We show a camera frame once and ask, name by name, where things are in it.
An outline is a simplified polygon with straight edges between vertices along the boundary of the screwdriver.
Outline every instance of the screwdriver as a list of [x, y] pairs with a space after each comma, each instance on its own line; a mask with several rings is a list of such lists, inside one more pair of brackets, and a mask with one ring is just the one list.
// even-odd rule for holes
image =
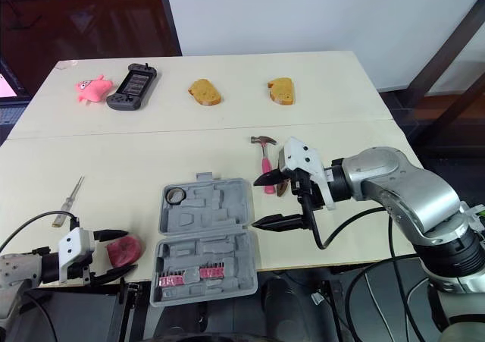
[[[70, 207], [72, 207], [74, 199], [76, 198], [77, 191], [79, 188], [81, 188], [81, 183], [83, 182], [84, 177], [81, 177], [79, 181], [77, 182], [76, 186], [74, 187], [73, 192], [70, 194], [69, 197], [66, 198], [66, 201], [61, 207], [61, 211], [70, 211]], [[57, 215], [55, 217], [55, 220], [52, 222], [52, 227], [60, 227], [64, 224], [64, 221], [66, 220], [66, 215]]]

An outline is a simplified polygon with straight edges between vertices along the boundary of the tool case compartment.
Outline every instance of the tool case compartment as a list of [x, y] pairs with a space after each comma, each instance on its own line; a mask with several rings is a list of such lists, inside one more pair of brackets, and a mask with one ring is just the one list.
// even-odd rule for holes
[[254, 235], [246, 229], [254, 221], [251, 187], [243, 179], [213, 180], [211, 173], [197, 180], [163, 190], [159, 231], [167, 237], [155, 248], [153, 306], [240, 297], [258, 289]]

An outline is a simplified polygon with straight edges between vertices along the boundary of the tabletop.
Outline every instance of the tabletop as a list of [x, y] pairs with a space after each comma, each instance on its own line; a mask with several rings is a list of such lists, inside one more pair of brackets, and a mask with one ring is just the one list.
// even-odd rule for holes
[[[402, 131], [387, 119], [7, 140], [0, 147], [0, 239], [28, 218], [58, 209], [84, 175], [72, 208], [80, 217], [81, 227], [93, 231], [119, 228], [138, 235], [145, 251], [127, 280], [149, 280], [155, 245], [164, 237], [158, 232], [163, 188], [193, 182], [196, 173], [205, 171], [212, 171], [215, 177], [241, 177], [253, 182], [261, 171], [261, 149], [251, 144], [249, 137], [260, 135], [279, 142], [268, 149], [274, 165], [277, 150], [286, 139], [295, 136], [316, 148], [326, 166], [332, 159], [351, 156], [371, 146], [401, 149], [419, 166]], [[290, 192], [278, 198], [253, 187], [252, 199], [255, 219], [279, 212], [300, 212]], [[371, 201], [348, 200], [337, 203], [335, 211], [315, 212], [321, 238], [325, 239], [350, 216], [375, 206]], [[53, 217], [31, 224], [5, 252], [27, 252], [39, 246], [56, 250], [58, 240], [67, 233], [67, 225], [53, 228], [52, 221]], [[257, 239], [257, 269], [271, 270], [385, 259], [389, 257], [386, 224], [386, 213], [366, 216], [346, 228], [324, 251], [315, 246], [308, 230], [271, 233], [249, 229]], [[413, 252], [401, 233], [395, 234], [396, 252]], [[107, 268], [105, 248], [98, 245], [92, 270], [100, 273]]]
[[[114, 111], [104, 103], [79, 103], [76, 83], [100, 74], [121, 84], [128, 65], [148, 63], [158, 76], [138, 111]], [[272, 127], [296, 124], [392, 120], [352, 52], [300, 52], [172, 58], [118, 58], [57, 65], [11, 131], [11, 139], [107, 133], [150, 133]], [[293, 80], [296, 101], [269, 98], [267, 83]], [[201, 106], [190, 85], [209, 79], [222, 103]]]

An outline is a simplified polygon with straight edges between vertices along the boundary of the pink pig toy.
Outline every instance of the pink pig toy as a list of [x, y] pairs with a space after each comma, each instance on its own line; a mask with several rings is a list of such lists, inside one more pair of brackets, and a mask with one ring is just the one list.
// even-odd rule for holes
[[76, 84], [76, 90], [79, 93], [77, 100], [81, 102], [83, 99], [91, 102], [99, 102], [104, 95], [112, 88], [113, 82], [110, 80], [103, 80], [105, 76], [100, 75], [94, 80], [84, 80]]

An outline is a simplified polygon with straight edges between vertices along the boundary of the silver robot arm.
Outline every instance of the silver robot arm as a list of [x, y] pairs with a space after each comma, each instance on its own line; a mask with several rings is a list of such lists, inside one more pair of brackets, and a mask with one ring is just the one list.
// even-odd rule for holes
[[22, 306], [23, 294], [41, 283], [81, 278], [83, 285], [97, 286], [114, 281], [132, 270], [125, 265], [95, 276], [90, 271], [95, 240], [107, 241], [126, 236], [122, 230], [89, 231], [76, 218], [70, 220], [70, 232], [58, 242], [58, 252], [41, 247], [30, 253], [0, 256], [0, 342], [3, 342]]
[[438, 328], [485, 322], [485, 250], [471, 228], [477, 223], [474, 228], [483, 226], [465, 212], [463, 202], [441, 177], [415, 167], [390, 147], [366, 149], [325, 168], [316, 150], [290, 138], [280, 151], [278, 169], [263, 174], [255, 185], [287, 180], [303, 214], [272, 215], [254, 226], [271, 231], [311, 228], [324, 249], [313, 211], [323, 205], [334, 209], [335, 202], [351, 197], [372, 199], [385, 207], [420, 257], [430, 278], [430, 303], [436, 307], [433, 319]]

